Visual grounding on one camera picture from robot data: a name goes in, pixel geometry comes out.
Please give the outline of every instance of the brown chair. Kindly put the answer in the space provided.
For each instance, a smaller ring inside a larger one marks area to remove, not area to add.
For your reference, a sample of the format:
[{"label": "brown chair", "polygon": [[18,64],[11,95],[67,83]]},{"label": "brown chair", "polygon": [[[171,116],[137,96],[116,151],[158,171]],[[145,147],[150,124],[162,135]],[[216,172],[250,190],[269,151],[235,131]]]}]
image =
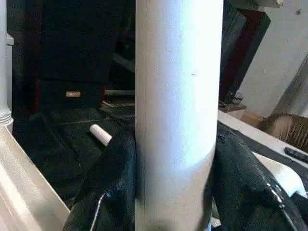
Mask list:
[{"label": "brown chair", "polygon": [[258,128],[304,152],[308,152],[308,118],[291,114],[274,114],[260,122]]}]

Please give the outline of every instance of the white chalk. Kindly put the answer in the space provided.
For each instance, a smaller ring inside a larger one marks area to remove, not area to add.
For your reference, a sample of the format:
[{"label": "white chalk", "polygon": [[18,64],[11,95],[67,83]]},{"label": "white chalk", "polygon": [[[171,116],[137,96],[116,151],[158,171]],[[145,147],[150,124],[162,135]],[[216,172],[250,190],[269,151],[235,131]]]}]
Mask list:
[{"label": "white chalk", "polygon": [[107,146],[109,141],[111,140],[111,135],[102,129],[97,124],[93,124],[90,127],[90,132],[104,145]]}]

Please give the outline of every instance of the white cylinder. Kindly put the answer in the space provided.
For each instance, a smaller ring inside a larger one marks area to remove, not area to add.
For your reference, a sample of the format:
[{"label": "white cylinder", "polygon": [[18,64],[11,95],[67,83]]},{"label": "white cylinder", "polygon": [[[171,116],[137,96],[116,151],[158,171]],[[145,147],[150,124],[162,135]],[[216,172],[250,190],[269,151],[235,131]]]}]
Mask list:
[{"label": "white cylinder", "polygon": [[136,230],[200,231],[212,205],[205,185],[216,141],[223,0],[136,4]]},{"label": "white cylinder", "polygon": [[90,132],[104,145],[107,146],[109,141],[111,140],[111,135],[107,133],[104,129],[102,129],[97,124],[93,124],[90,127]]},{"label": "white cylinder", "polygon": [[6,34],[6,0],[0,0],[0,117],[10,112],[7,105]]}]

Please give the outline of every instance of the white pillar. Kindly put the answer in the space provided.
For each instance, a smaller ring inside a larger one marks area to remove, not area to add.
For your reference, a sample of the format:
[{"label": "white pillar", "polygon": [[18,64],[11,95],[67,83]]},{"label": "white pillar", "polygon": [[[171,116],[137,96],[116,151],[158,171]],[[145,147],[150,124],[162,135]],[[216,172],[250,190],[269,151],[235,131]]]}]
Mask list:
[{"label": "white pillar", "polygon": [[202,230],[212,204],[204,188],[216,140],[223,0],[136,4],[136,230]]},{"label": "white pillar", "polygon": [[8,125],[12,120],[7,105],[6,34],[6,0],[0,0],[0,126]]}]

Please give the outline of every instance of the gold label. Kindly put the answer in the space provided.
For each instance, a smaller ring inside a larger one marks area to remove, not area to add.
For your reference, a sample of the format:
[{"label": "gold label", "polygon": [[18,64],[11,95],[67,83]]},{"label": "gold label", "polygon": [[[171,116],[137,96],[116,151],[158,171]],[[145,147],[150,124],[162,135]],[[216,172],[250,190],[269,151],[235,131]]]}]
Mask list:
[{"label": "gold label", "polygon": [[80,91],[67,91],[66,92],[67,98],[78,98],[80,97],[80,95],[81,95]]}]

